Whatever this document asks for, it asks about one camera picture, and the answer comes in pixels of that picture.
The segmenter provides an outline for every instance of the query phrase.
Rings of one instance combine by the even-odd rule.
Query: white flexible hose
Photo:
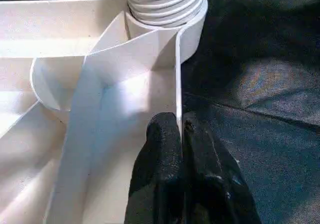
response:
[[[204,0],[128,0],[132,15],[142,23],[176,27],[199,12]]]

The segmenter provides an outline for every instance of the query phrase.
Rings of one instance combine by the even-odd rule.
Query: white plastic tray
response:
[[[23,180],[14,195],[0,193],[0,223],[123,223],[149,120],[174,112],[181,126],[180,64],[198,46],[207,7],[205,0],[190,22],[164,29],[137,22],[126,0],[0,3],[0,64],[14,63],[22,74],[15,86],[29,70],[31,83],[21,88],[24,101],[14,102],[26,105],[0,139],[0,149],[14,144],[4,160],[20,155],[0,169],[2,178],[16,175],[3,192]],[[21,176],[11,165],[26,150],[37,155],[26,156],[30,168]]]

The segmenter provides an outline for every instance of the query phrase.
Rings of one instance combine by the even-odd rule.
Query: black cloth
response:
[[[196,112],[239,160],[264,224],[320,223],[320,0],[209,0],[182,64]]]

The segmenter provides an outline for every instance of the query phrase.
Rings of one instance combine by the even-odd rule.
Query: white plastic part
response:
[[[133,163],[150,118],[174,112],[181,126],[180,62],[198,46],[207,7],[205,0],[186,25],[162,28],[134,19],[126,0],[0,3],[0,57],[6,57],[0,58],[0,98],[2,90],[3,97],[7,91],[23,97],[12,99],[18,116],[0,139],[0,223],[123,222]],[[177,35],[188,27],[189,40],[181,31]],[[177,37],[190,43],[178,44]],[[81,73],[72,71],[73,63]],[[29,75],[50,110],[39,102],[28,110],[36,100]],[[64,88],[70,91],[66,99],[60,95]],[[2,107],[7,112],[10,99]],[[11,187],[14,195],[6,196]]]
[[[87,55],[127,0],[2,1],[0,57]]]
[[[180,63],[198,46],[207,8],[205,0],[178,33],[190,44],[177,40],[181,28],[154,28],[85,58],[47,224],[123,223],[148,122],[159,112],[174,112],[181,128]]]
[[[66,126],[38,102],[0,139],[0,223],[40,224]]]
[[[0,58],[0,137],[37,101],[29,82],[31,58]]]
[[[82,69],[84,56],[35,58],[30,82],[37,99],[68,121],[71,100]]]

